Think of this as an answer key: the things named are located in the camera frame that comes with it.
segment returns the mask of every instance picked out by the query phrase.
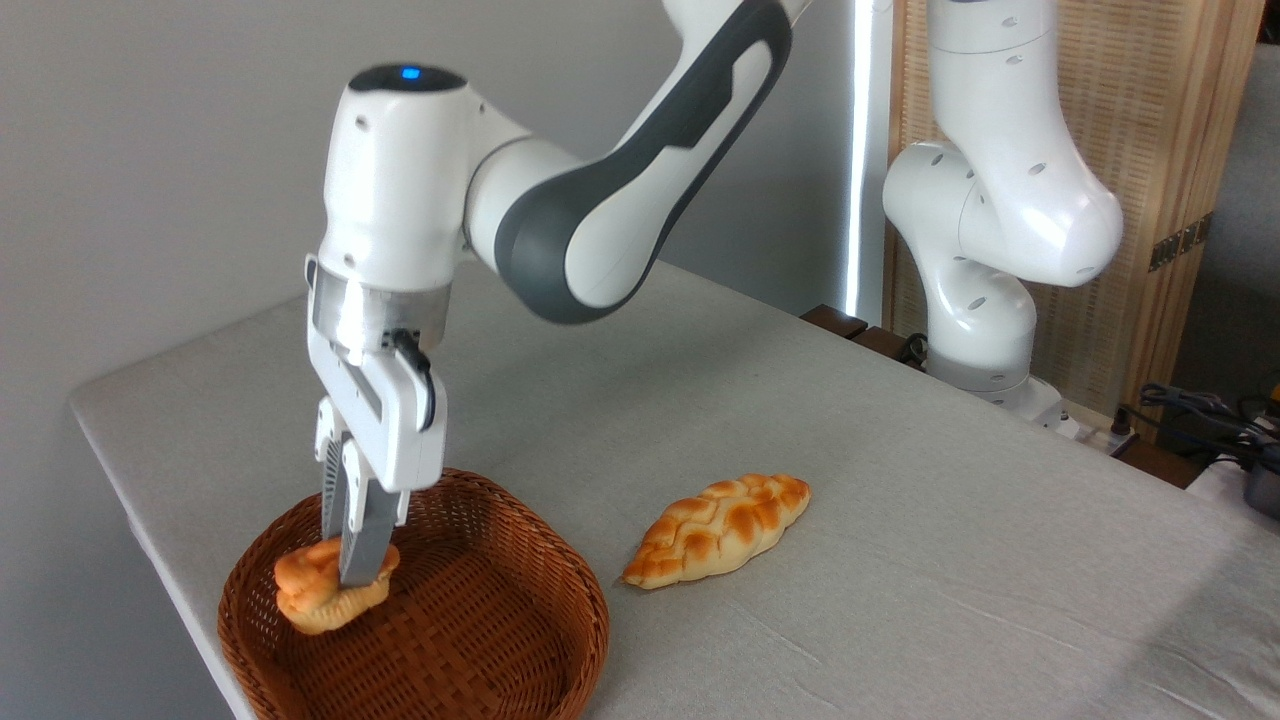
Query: wooden furniture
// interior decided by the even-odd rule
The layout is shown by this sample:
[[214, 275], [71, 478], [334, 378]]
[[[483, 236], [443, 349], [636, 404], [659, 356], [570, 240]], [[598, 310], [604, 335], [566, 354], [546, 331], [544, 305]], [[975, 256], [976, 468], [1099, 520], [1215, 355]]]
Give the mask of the wooden furniture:
[[[897, 3], [891, 158], [941, 138], [929, 105], [927, 0]], [[1032, 286], [1032, 372], [1105, 415], [1144, 382], [1169, 382], [1208, 218], [1253, 56], [1263, 0], [1060, 0], [1068, 126], [1119, 197], [1124, 243], [1074, 290]], [[888, 233], [886, 327], [925, 327], [919, 275]]]

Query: metal bracket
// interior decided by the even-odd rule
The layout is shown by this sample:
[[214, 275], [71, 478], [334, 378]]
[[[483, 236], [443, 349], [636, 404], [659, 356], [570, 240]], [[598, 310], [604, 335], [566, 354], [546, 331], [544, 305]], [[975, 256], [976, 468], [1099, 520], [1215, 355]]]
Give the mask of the metal bracket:
[[1197, 245], [1203, 243], [1208, 237], [1208, 227], [1212, 218], [1213, 213], [1208, 213], [1203, 218], [1157, 242], [1151, 249], [1151, 265], [1147, 266], [1147, 272], [1155, 273], [1176, 260], [1180, 255], [1190, 252]]

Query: brown woven basket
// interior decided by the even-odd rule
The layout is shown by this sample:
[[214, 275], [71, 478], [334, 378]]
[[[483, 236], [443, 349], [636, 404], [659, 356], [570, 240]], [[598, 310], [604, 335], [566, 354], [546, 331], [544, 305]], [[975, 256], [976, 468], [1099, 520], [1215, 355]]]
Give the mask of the brown woven basket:
[[320, 541], [320, 496], [244, 551], [218, 607], [223, 653], [259, 717], [577, 717], [609, 618], [586, 561], [493, 482], [445, 470], [410, 501], [390, 596], [303, 635], [275, 606], [273, 566]]

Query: braided bread loaf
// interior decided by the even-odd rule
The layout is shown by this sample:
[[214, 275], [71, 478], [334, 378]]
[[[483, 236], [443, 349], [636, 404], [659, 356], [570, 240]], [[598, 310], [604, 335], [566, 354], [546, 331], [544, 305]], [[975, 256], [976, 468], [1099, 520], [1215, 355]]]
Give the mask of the braided bread loaf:
[[622, 582], [653, 589], [737, 570], [777, 544], [812, 495], [790, 475], [749, 474], [677, 500], [645, 533]]

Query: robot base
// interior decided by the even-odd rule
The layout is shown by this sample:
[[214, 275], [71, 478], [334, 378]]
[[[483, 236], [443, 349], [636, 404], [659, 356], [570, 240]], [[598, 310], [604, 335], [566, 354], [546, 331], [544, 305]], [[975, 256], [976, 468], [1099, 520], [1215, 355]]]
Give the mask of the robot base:
[[1062, 395], [1039, 378], [1028, 375], [1027, 379], [1011, 388], [995, 392], [972, 392], [972, 395], [1069, 439], [1076, 439], [1080, 433], [1080, 424], [1066, 414]]

